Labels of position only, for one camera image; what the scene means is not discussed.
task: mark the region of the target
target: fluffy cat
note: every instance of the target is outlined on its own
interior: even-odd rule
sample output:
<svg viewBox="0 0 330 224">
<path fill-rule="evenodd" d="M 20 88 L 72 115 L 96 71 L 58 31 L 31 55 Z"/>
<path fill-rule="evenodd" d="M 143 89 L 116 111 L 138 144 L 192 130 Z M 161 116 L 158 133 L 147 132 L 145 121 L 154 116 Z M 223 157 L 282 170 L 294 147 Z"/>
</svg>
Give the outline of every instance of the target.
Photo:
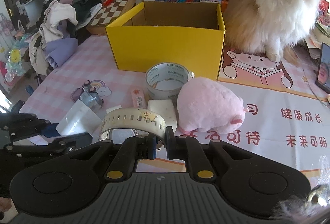
<svg viewBox="0 0 330 224">
<path fill-rule="evenodd" d="M 292 49 L 314 27 L 319 0 L 229 0 L 226 44 L 274 62 L 294 62 Z"/>
</svg>

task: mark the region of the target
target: white watch strap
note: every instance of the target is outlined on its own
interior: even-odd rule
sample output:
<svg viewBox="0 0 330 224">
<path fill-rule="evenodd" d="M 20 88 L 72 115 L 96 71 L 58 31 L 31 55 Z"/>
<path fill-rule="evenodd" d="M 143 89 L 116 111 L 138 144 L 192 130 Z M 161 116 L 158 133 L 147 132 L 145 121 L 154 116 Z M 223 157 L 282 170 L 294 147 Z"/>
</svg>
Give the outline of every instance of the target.
<svg viewBox="0 0 330 224">
<path fill-rule="evenodd" d="M 123 108 L 109 112 L 103 119 L 101 134 L 111 129 L 129 128 L 153 133 L 166 143 L 166 124 L 162 116 L 147 109 Z"/>
</svg>

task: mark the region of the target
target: chinese character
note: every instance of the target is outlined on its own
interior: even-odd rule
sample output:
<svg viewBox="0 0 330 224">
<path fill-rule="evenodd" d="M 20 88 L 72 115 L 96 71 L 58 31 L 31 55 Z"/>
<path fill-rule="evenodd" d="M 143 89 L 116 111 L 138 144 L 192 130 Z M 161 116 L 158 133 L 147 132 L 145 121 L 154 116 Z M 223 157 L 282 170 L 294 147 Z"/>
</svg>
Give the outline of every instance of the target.
<svg viewBox="0 0 330 224">
<path fill-rule="evenodd" d="M 212 139 L 219 139 L 219 140 L 221 140 L 220 139 L 220 135 L 216 132 L 216 131 L 207 131 L 207 133 L 213 133 L 211 136 L 210 135 L 207 135 L 206 137 L 205 137 L 205 139 L 208 139 L 208 138 L 210 138 L 210 140 L 212 140 Z"/>
<path fill-rule="evenodd" d="M 316 140 L 316 137 L 311 136 L 310 139 L 311 139 L 311 145 L 314 146 L 315 148 L 317 148 L 317 140 Z"/>
<path fill-rule="evenodd" d="M 260 140 L 260 135 L 258 135 L 259 132 L 254 131 L 252 133 L 251 132 L 247 132 L 245 134 L 247 135 L 246 137 L 248 138 L 248 141 L 247 141 L 248 144 L 250 144 L 251 143 L 251 140 L 252 140 L 253 144 L 256 145 L 256 146 L 258 146 L 258 143 L 259 143 L 259 140 Z"/>
<path fill-rule="evenodd" d="M 301 114 L 301 111 L 299 110 L 294 110 L 294 117 L 296 118 L 296 120 L 299 120 L 299 121 L 303 121 L 303 115 Z"/>
<path fill-rule="evenodd" d="M 319 114 L 315 114 L 315 119 L 316 119 L 316 122 L 318 123 L 321 123 L 321 117 L 319 116 Z"/>
<path fill-rule="evenodd" d="M 305 113 L 305 117 L 306 117 L 306 121 L 312 121 L 312 122 L 314 122 L 314 121 L 313 121 L 313 118 L 312 118 L 312 116 L 311 116 L 311 113 L 306 112 L 306 113 Z"/>
<path fill-rule="evenodd" d="M 326 148 L 327 147 L 327 142 L 326 142 L 325 138 L 319 137 L 318 139 L 320 140 L 321 147 Z"/>
<path fill-rule="evenodd" d="M 290 145 L 290 147 L 292 148 L 293 147 L 293 145 L 295 145 L 296 146 L 296 143 L 294 143 L 296 140 L 294 139 L 294 136 L 292 136 L 292 135 L 288 135 L 288 136 L 286 136 L 288 139 L 286 140 L 286 141 L 288 141 L 288 144 L 287 144 L 287 146 L 289 146 Z"/>
<path fill-rule="evenodd" d="M 281 109 L 282 117 L 292 119 L 292 114 L 290 109 Z"/>
<path fill-rule="evenodd" d="M 306 137 L 301 135 L 301 136 L 299 136 L 299 138 L 300 138 L 300 146 L 303 146 L 304 148 L 307 147 Z"/>
<path fill-rule="evenodd" d="M 240 143 L 240 130 L 235 130 L 235 131 L 236 131 L 237 134 L 235 134 L 235 133 L 229 133 L 227 135 L 227 139 L 229 141 L 234 142 L 235 144 L 238 144 L 238 143 Z"/>
<path fill-rule="evenodd" d="M 193 130 L 193 131 L 190 132 L 189 135 L 186 135 L 186 136 L 187 136 L 187 137 L 194 137 L 194 138 L 197 138 L 197 136 L 194 135 L 195 132 L 198 132 L 198 131 L 197 131 L 197 130 Z"/>
<path fill-rule="evenodd" d="M 248 104 L 247 107 L 249 108 L 249 112 L 253 115 L 256 115 L 258 113 L 258 107 L 254 104 Z"/>
</svg>

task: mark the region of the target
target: clothes pile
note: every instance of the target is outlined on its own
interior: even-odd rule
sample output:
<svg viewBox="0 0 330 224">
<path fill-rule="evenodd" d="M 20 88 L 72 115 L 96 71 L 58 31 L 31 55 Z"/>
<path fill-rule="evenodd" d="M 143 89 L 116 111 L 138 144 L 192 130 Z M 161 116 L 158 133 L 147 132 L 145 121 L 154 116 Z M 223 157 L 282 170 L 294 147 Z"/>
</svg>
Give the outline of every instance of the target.
<svg viewBox="0 0 330 224">
<path fill-rule="evenodd" d="M 82 42 L 78 30 L 82 30 L 101 8 L 101 0 L 49 0 L 45 3 L 36 23 L 39 30 L 29 44 L 30 61 L 36 73 L 48 75 L 62 66 Z"/>
</svg>

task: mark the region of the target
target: gray ribbed panel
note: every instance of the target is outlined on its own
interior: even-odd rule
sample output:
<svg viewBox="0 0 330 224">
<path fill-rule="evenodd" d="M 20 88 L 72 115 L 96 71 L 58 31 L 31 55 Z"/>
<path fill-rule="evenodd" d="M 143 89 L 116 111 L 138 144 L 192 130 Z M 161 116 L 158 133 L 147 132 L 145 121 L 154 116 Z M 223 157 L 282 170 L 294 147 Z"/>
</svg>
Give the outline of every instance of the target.
<svg viewBox="0 0 330 224">
<path fill-rule="evenodd" d="M 108 184 L 90 206 L 69 216 L 41 218 L 19 214 L 11 224 L 284 224 L 237 212 L 211 184 L 193 181 L 188 173 L 133 173 L 122 183 Z"/>
</svg>

